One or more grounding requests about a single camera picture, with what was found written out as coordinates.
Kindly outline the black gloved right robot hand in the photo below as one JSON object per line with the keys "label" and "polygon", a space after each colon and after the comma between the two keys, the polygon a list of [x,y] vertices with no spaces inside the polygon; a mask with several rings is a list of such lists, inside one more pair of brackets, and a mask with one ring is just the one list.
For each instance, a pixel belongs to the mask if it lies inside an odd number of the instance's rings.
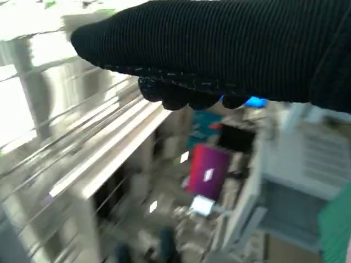
{"label": "black gloved right robot hand", "polygon": [[350,112],[350,1],[149,1],[71,35],[167,110],[249,98]]}

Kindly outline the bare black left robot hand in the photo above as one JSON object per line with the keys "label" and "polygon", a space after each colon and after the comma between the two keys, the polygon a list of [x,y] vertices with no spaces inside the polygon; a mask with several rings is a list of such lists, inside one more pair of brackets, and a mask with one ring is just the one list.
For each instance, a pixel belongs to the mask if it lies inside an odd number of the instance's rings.
{"label": "bare black left robot hand", "polygon": [[255,96],[250,97],[244,105],[246,107],[252,107],[252,108],[264,108],[267,104],[267,100],[264,98],[258,98]]}

